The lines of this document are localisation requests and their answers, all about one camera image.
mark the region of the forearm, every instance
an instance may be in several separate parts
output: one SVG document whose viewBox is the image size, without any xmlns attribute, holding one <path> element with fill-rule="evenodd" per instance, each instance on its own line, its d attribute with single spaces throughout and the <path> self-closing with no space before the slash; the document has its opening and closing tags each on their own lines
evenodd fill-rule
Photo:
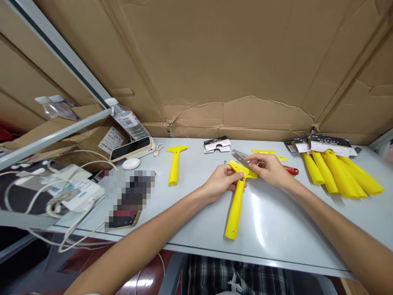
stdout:
<svg viewBox="0 0 393 295">
<path fill-rule="evenodd" d="M 315 196 L 298 181 L 285 190 L 326 235 L 358 280 L 372 294 L 393 294 L 393 253 Z"/>
<path fill-rule="evenodd" d="M 198 194 L 198 191 L 192 192 L 125 236 L 83 272 L 65 295 L 115 294 L 124 283 L 157 255 L 187 221 L 206 205 L 204 199 Z"/>
</svg>

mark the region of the red handle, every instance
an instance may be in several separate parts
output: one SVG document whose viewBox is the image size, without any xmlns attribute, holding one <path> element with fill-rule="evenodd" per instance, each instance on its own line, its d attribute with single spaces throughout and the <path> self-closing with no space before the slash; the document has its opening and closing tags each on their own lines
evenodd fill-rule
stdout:
<svg viewBox="0 0 393 295">
<path fill-rule="evenodd" d="M 299 170 L 297 170 L 296 168 L 285 166 L 285 165 L 283 165 L 283 166 L 289 172 L 289 174 L 292 174 L 292 175 L 299 174 Z"/>
</svg>

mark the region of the white table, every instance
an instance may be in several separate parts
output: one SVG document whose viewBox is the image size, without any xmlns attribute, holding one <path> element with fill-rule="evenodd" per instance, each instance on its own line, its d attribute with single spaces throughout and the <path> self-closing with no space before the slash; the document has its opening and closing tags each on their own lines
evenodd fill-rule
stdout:
<svg viewBox="0 0 393 295">
<path fill-rule="evenodd" d="M 205 139 L 156 138 L 165 147 L 159 156 L 141 159 L 138 170 L 155 170 L 155 193 L 141 213 L 137 226 L 152 219 L 185 195 L 202 185 L 217 165 L 233 159 L 230 152 L 203 153 Z M 181 152 L 178 185 L 168 186 L 173 154 L 167 148 L 188 145 Z M 231 149 L 251 154 L 252 149 L 275 150 L 287 157 L 285 165 L 299 169 L 296 178 L 328 205 L 360 226 L 393 250 L 393 170 L 367 147 L 354 159 L 386 189 L 381 195 L 361 200 L 329 195 L 322 186 L 310 183 L 302 157 L 291 153 L 282 142 L 231 140 Z M 237 240 L 224 237 L 233 193 L 228 191 L 216 203 L 207 206 L 188 222 L 165 246 L 165 249 L 288 268 L 305 272 L 351 278 L 352 273 L 322 232 L 306 213 L 283 191 L 262 179 L 248 179 L 243 196 L 242 215 Z M 104 199 L 78 226 L 76 234 L 86 235 L 104 222 L 116 199 Z M 69 212 L 49 230 L 65 232 L 79 214 Z M 93 237 L 118 241 L 133 229 L 119 229 Z"/>
</svg>

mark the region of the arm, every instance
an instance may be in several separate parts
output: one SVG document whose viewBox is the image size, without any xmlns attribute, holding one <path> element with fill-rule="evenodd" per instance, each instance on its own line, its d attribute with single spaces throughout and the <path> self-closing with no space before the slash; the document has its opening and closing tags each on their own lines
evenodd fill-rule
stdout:
<svg viewBox="0 0 393 295">
<path fill-rule="evenodd" d="M 218 166 L 207 182 L 111 247 L 84 271 L 65 295 L 115 294 L 147 265 L 175 233 L 207 204 L 215 202 L 243 177 L 229 165 Z"/>
<path fill-rule="evenodd" d="M 370 294 L 393 294 L 393 252 L 289 175 L 275 155 L 255 154 L 246 160 L 259 176 L 303 207 Z"/>
</svg>

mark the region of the water bottle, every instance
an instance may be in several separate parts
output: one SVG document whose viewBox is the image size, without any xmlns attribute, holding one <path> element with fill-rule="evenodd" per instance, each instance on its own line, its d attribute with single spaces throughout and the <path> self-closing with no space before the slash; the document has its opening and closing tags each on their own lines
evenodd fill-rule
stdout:
<svg viewBox="0 0 393 295">
<path fill-rule="evenodd" d="M 49 118 L 53 119 L 56 118 L 57 116 L 60 116 L 59 111 L 54 107 L 49 97 L 41 96 L 38 98 L 34 98 L 34 100 L 42 104 L 42 106 L 44 107 L 44 112 Z"/>
<path fill-rule="evenodd" d="M 133 140 L 151 136 L 134 113 L 128 107 L 119 104 L 116 98 L 107 98 L 105 102 L 112 107 L 113 117 Z"/>
<path fill-rule="evenodd" d="M 52 106 L 61 116 L 80 120 L 80 117 L 72 110 L 73 107 L 76 107 L 75 103 L 65 100 L 61 95 L 50 96 L 49 99 L 53 102 Z"/>
</svg>

